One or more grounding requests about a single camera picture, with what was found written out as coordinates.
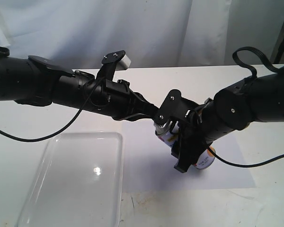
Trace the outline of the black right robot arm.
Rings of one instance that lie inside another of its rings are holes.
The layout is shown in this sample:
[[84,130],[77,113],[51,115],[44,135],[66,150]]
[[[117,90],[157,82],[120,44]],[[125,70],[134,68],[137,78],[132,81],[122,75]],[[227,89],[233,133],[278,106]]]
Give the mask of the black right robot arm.
[[234,83],[203,105],[181,98],[175,111],[171,117],[179,123],[179,137],[172,156],[178,160],[174,168],[185,173],[205,151],[213,153],[217,139],[252,122],[284,122],[284,66]]

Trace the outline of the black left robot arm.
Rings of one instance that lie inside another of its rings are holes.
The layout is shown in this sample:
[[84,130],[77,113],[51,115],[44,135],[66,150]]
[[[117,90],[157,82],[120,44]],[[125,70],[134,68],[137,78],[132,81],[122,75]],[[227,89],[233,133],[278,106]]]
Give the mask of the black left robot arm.
[[96,75],[71,70],[51,60],[30,55],[12,58],[0,47],[0,101],[45,107],[51,104],[83,109],[116,121],[153,118],[158,108],[125,80],[113,81],[117,70],[130,65],[125,51],[106,54]]

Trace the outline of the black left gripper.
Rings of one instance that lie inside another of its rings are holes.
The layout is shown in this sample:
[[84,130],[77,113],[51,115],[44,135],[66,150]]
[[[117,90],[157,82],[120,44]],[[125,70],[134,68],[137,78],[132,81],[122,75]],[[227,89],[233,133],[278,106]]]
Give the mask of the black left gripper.
[[119,79],[107,83],[110,95],[107,111],[115,121],[134,122],[140,119],[152,119],[158,107],[148,102],[143,95],[130,89],[130,83]]

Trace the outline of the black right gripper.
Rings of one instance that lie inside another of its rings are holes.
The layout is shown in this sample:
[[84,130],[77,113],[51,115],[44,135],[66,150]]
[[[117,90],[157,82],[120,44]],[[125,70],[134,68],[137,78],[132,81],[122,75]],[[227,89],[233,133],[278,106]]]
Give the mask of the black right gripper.
[[198,126],[201,123],[199,111],[202,107],[202,105],[198,104],[193,110],[187,112],[186,118],[188,122],[178,122],[179,139],[178,142],[173,145],[171,154],[177,158],[177,163],[174,168],[181,173],[187,172],[188,169],[197,162],[198,156],[209,148],[204,138],[197,132]]

